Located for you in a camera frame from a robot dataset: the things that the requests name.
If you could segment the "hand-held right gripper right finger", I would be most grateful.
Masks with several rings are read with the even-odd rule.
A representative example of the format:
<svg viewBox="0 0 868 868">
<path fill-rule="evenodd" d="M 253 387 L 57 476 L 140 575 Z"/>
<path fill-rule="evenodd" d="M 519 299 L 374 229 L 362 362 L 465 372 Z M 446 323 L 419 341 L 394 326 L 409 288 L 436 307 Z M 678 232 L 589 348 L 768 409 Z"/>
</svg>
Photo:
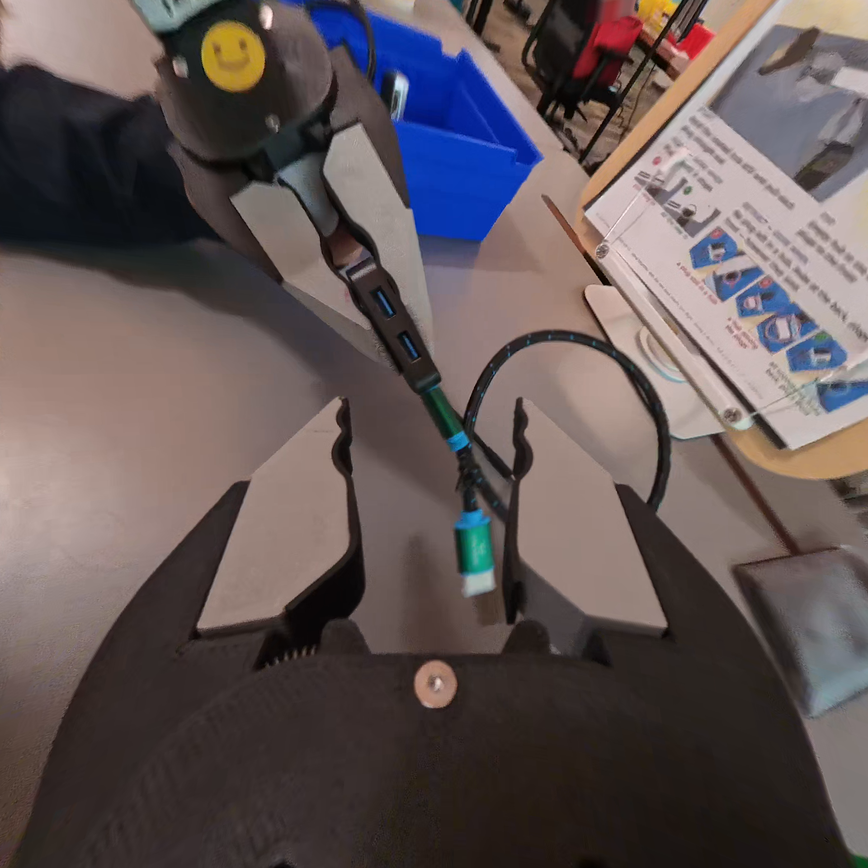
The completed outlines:
<svg viewBox="0 0 868 868">
<path fill-rule="evenodd" d="M 515 482 L 504 590 L 511 613 L 542 625 L 557 653 L 581 653 L 609 628 L 668 628 L 611 475 L 526 398 L 514 415 Z"/>
</svg>

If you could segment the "person's left hand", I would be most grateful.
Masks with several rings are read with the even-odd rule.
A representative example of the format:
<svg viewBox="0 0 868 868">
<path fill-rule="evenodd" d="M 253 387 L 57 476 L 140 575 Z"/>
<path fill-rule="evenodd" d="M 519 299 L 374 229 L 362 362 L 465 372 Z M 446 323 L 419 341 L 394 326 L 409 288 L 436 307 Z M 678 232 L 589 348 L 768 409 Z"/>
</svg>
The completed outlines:
<svg viewBox="0 0 868 868">
<path fill-rule="evenodd" d="M 366 256 L 363 245 L 343 224 L 339 224 L 334 232 L 324 239 L 323 249 L 329 255 L 331 265 L 337 269 L 353 266 Z"/>
</svg>

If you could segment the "brushed metal hub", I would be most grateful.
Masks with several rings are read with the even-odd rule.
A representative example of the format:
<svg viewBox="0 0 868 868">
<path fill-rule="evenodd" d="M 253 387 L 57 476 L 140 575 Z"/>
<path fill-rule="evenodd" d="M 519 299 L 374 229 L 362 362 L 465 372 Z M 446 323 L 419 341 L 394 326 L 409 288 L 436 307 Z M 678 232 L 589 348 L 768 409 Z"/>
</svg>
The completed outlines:
<svg viewBox="0 0 868 868">
<path fill-rule="evenodd" d="M 404 118 L 409 92 L 410 79 L 404 72 L 399 70 L 385 71 L 379 93 L 393 122 L 399 122 Z"/>
</svg>

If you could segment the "small black hub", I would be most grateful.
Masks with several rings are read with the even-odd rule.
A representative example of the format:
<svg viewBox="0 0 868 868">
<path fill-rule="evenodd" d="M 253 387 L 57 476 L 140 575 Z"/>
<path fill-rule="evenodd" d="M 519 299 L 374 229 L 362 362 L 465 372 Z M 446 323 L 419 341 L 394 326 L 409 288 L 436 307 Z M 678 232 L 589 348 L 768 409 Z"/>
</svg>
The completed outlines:
<svg viewBox="0 0 868 868">
<path fill-rule="evenodd" d="M 392 277 L 375 259 L 344 273 L 354 304 L 370 323 L 396 371 L 418 394 L 439 387 L 441 377 Z"/>
</svg>

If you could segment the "wooden stand board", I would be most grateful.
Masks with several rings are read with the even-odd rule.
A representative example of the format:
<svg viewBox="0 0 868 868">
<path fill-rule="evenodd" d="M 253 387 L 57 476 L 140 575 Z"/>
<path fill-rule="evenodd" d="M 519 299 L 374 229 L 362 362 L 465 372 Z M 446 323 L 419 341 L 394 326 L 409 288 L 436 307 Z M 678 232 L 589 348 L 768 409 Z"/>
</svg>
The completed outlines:
<svg viewBox="0 0 868 868">
<path fill-rule="evenodd" d="M 745 402 L 735 396 L 732 386 L 711 364 L 691 353 L 686 333 L 673 315 L 663 313 L 652 302 L 645 286 L 627 269 L 624 256 L 614 251 L 615 230 L 603 234 L 595 229 L 585 211 L 590 204 L 625 173 L 652 146 L 654 140 L 672 125 L 676 114 L 699 91 L 723 71 L 735 65 L 736 54 L 747 48 L 747 40 L 763 24 L 770 24 L 785 2 L 749 1 L 732 13 L 718 35 L 698 59 L 680 73 L 667 93 L 638 121 L 624 141 L 604 160 L 582 192 L 575 222 L 567 228 L 574 233 L 574 244 L 588 263 L 616 287 L 636 318 L 659 342 L 698 400 L 708 407 L 708 415 L 725 432 L 733 445 L 760 468 L 797 479 L 832 480 L 866 471 L 867 423 L 855 425 L 797 450 L 776 447 L 758 423 L 747 419 Z"/>
</svg>

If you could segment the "white stand base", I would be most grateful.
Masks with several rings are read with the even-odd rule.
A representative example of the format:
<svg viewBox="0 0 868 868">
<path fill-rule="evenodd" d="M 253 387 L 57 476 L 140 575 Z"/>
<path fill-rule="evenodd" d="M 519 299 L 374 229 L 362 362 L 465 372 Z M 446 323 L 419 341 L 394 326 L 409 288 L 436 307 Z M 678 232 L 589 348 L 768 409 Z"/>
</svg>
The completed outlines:
<svg viewBox="0 0 868 868">
<path fill-rule="evenodd" d="M 695 342 L 647 294 L 632 304 L 618 288 L 589 285 L 584 299 L 602 331 L 654 386 L 678 440 L 748 430 L 754 420 Z"/>
</svg>

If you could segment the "person's left forearm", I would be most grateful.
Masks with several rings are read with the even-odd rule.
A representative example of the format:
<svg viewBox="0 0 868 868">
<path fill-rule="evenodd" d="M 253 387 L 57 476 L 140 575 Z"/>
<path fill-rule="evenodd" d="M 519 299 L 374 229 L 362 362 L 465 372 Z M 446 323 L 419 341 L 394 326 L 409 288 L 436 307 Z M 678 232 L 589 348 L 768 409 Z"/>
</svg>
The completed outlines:
<svg viewBox="0 0 868 868">
<path fill-rule="evenodd" d="M 2 67 L 1 240 L 107 247 L 219 236 L 193 208 L 154 96 Z"/>
</svg>

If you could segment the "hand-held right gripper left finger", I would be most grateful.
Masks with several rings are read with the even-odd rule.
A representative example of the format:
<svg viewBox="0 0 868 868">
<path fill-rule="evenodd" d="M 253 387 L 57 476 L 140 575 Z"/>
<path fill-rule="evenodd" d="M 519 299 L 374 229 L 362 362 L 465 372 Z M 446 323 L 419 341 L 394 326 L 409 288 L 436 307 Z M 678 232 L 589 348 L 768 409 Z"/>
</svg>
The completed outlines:
<svg viewBox="0 0 868 868">
<path fill-rule="evenodd" d="M 284 628 L 317 642 L 365 574 L 349 401 L 335 398 L 249 478 L 197 623 L 200 635 Z"/>
</svg>

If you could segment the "black braided cable green plugs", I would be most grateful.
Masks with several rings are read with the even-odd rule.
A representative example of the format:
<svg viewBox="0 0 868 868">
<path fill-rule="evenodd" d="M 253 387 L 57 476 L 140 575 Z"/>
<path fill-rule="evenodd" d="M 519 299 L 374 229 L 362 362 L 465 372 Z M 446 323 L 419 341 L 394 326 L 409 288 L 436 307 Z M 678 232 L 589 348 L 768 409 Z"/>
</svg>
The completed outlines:
<svg viewBox="0 0 868 868">
<path fill-rule="evenodd" d="M 367 58 L 365 77 L 369 83 L 374 82 L 377 70 L 377 51 L 373 33 L 373 26 L 363 4 L 360 1 L 305 1 L 303 3 L 308 11 L 316 9 L 332 9 L 337 12 L 352 16 L 363 28 Z"/>
<path fill-rule="evenodd" d="M 672 456 L 672 436 L 667 413 L 648 375 L 624 351 L 612 343 L 587 333 L 564 329 L 543 329 L 520 335 L 507 342 L 491 358 L 477 378 L 462 416 L 450 404 L 441 385 L 441 375 L 429 353 L 419 356 L 410 364 L 410 386 L 420 397 L 440 437 L 455 456 L 458 465 L 457 490 L 462 510 L 454 526 L 454 540 L 458 573 L 462 580 L 462 594 L 474 597 L 495 589 L 495 555 L 491 531 L 491 518 L 478 504 L 478 497 L 490 507 L 495 516 L 505 522 L 508 507 L 496 493 L 483 469 L 476 461 L 473 440 L 476 419 L 487 391 L 495 376 L 505 364 L 522 350 L 538 344 L 576 345 L 600 353 L 618 365 L 634 388 L 656 430 L 657 458 L 652 488 L 646 500 L 657 512 L 667 493 Z"/>
</svg>

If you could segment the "blue storage bin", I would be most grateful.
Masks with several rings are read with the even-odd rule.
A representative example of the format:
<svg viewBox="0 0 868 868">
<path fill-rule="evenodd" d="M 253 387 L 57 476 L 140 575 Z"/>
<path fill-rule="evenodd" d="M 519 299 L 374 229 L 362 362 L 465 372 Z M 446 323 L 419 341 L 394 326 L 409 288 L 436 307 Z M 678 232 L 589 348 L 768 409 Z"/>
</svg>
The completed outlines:
<svg viewBox="0 0 868 868">
<path fill-rule="evenodd" d="M 483 241 L 542 153 L 466 49 L 451 56 L 439 38 L 367 14 L 375 90 L 385 71 L 410 79 L 405 116 L 392 124 L 418 233 Z"/>
</svg>

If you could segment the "black chair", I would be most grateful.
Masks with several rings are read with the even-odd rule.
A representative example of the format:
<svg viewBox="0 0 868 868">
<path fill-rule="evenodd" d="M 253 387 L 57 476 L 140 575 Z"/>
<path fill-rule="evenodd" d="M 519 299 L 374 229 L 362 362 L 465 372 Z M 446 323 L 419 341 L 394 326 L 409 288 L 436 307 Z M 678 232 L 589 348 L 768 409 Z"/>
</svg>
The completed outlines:
<svg viewBox="0 0 868 868">
<path fill-rule="evenodd" d="M 615 84 L 620 74 L 613 85 L 602 88 L 594 84 L 596 75 L 589 81 L 576 81 L 572 79 L 572 72 L 594 26 L 624 16 L 637 16 L 634 6 L 633 2 L 548 2 L 522 53 L 525 70 L 540 91 L 537 103 L 540 116 L 552 122 L 562 109 L 564 119 L 569 121 L 576 114 L 583 116 L 581 107 L 587 103 L 619 109 L 623 97 Z M 620 73 L 631 62 L 630 54 Z"/>
</svg>

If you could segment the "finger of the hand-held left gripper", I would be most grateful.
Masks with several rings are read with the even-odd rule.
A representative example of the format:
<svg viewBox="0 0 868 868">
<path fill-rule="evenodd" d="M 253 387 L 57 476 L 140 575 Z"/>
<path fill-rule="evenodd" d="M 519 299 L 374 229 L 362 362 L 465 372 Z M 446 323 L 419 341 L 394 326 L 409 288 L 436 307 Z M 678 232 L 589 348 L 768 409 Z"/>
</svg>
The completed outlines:
<svg viewBox="0 0 868 868">
<path fill-rule="evenodd" d="M 320 234 L 296 194 L 254 181 L 234 194 L 231 203 L 288 293 L 368 359 L 396 372 L 344 280 L 328 265 Z"/>
<path fill-rule="evenodd" d="M 392 278 L 424 342 L 432 343 L 432 310 L 414 215 L 360 123 L 332 138 L 323 176 L 344 221 Z"/>
</svg>

